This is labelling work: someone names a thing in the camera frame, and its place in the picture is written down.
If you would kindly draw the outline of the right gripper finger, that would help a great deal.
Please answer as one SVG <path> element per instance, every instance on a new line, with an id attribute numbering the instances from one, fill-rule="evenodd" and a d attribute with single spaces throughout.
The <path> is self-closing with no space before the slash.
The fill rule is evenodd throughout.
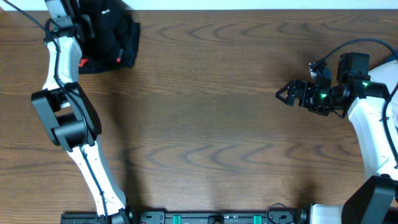
<path id="1" fill-rule="evenodd" d="M 297 91 L 297 80 L 289 81 L 284 87 L 276 92 L 276 96 L 293 96 Z"/>
<path id="2" fill-rule="evenodd" d="M 291 93 L 288 93 L 285 97 L 283 97 L 281 93 L 277 92 L 277 93 L 275 94 L 275 97 L 276 97 L 278 100 L 280 100 L 280 101 L 282 101 L 283 103 L 285 103 L 286 105 L 288 105 L 288 106 L 293 106 L 294 103 L 295 103 L 295 97 L 292 96 Z"/>

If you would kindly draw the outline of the black shirt with white logo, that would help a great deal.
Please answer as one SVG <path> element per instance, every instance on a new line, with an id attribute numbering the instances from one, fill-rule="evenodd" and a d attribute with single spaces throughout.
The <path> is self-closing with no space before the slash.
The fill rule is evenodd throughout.
<path id="1" fill-rule="evenodd" d="M 136 53 L 134 48 L 141 25 L 121 1 L 78 1 L 76 18 L 83 23 L 84 58 L 120 63 L 124 57 Z"/>

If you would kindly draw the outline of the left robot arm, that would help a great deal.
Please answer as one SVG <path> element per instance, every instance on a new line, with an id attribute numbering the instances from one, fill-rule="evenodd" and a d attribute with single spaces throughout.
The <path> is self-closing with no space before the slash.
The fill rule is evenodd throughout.
<path id="1" fill-rule="evenodd" d="M 50 19 L 44 40 L 49 72 L 32 104 L 50 140 L 75 161 L 96 205 L 95 215 L 64 215 L 62 223 L 134 223 L 127 198 L 115 181 L 101 147 L 101 122 L 79 84 L 80 45 L 85 33 L 76 18 L 78 1 L 46 1 Z"/>

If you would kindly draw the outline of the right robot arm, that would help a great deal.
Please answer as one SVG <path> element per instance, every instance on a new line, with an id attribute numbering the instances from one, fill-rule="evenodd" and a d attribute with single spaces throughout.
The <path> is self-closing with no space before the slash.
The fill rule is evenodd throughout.
<path id="1" fill-rule="evenodd" d="M 302 212 L 300 223 L 397 223 L 391 202 L 397 198 L 397 142 L 392 95 L 387 85 L 371 80 L 371 75 L 396 69 L 394 62 L 369 69 L 369 55 L 343 54 L 340 57 L 337 86 L 325 62 L 310 64 L 313 82 L 292 80 L 281 88 L 276 98 L 286 105 L 299 106 L 327 116 L 342 112 L 356 132 L 364 163 L 365 183 L 340 206 L 313 204 Z"/>

